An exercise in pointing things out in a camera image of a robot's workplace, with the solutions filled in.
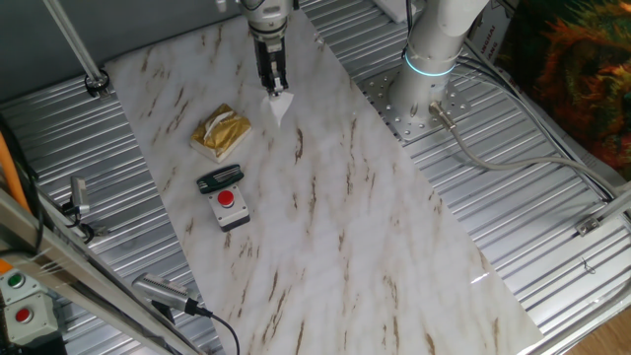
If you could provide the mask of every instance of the white marble board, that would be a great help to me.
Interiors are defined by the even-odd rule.
[[[541,333],[302,12],[286,37],[294,101],[265,128],[245,19],[107,64],[207,307],[244,354],[515,354]],[[193,151],[221,103],[253,131],[251,222],[224,234]],[[227,354],[233,339],[217,324]]]

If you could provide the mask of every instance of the mounting plate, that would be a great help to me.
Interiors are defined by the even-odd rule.
[[[364,80],[358,86],[392,133],[394,133],[394,136],[399,138],[399,140],[409,142],[443,125],[436,118],[430,116],[419,117],[418,115],[410,117],[409,114],[401,114],[391,107],[387,92],[399,70],[400,67],[386,70]],[[471,111],[469,102],[452,82],[447,84],[447,104],[445,109],[453,120]]]

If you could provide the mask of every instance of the emergency stop button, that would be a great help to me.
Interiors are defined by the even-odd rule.
[[[22,308],[16,313],[16,321],[22,324],[28,323],[33,319],[33,312],[28,308]]]
[[[224,190],[219,192],[217,201],[222,207],[230,208],[235,204],[235,196],[229,190]]]

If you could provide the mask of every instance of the orange cable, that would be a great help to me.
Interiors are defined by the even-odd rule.
[[[0,164],[2,164],[2,168],[4,169],[4,175],[7,178],[7,184],[9,185],[9,190],[13,198],[15,198],[24,209],[29,211],[29,213],[32,213],[31,208],[29,208],[29,203],[27,202],[27,197],[24,195],[16,165],[13,163],[13,158],[11,158],[11,153],[9,153],[9,147],[7,147],[7,142],[4,140],[2,133],[0,133]]]

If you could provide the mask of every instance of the corrugated metal surface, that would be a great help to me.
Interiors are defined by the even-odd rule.
[[[390,21],[371,1],[301,4],[356,82],[400,63],[406,26]],[[499,163],[563,154],[501,91],[457,82],[472,106],[458,127],[482,158]],[[151,271],[194,287],[115,95],[110,101],[94,100],[77,79],[4,104],[0,110],[15,127],[41,173],[43,188],[53,198],[68,198],[70,175],[88,178],[93,211],[87,220],[110,229],[109,237],[96,239],[92,249],[116,272],[130,280]],[[576,223],[603,206],[574,171],[537,165],[486,172],[470,166],[451,135],[442,130],[406,143],[404,149],[547,337],[577,321],[628,280],[631,239],[624,222],[586,238],[574,231]],[[586,271],[583,260],[596,274]],[[74,305],[66,304],[64,312],[70,319],[69,354],[147,352]],[[177,315],[177,324],[196,343],[220,347],[207,320]]]
[[[82,79],[5,103],[0,111],[39,173],[42,189],[56,202],[68,200],[71,175],[86,178],[91,212],[84,221],[109,230],[90,248],[115,272],[131,282],[148,271],[196,288],[116,94],[94,99]],[[68,354],[153,353],[76,305],[61,303]],[[209,319],[174,316],[197,345],[221,350]]]
[[[307,1],[303,8],[357,83],[400,65],[407,28],[388,21],[372,2]],[[458,130],[481,158],[503,163],[565,155],[500,89],[462,78],[455,83],[471,105]],[[604,203],[572,169],[541,164],[487,172],[471,165],[440,128],[402,144],[546,338],[629,281],[626,221],[585,238],[574,229]]]

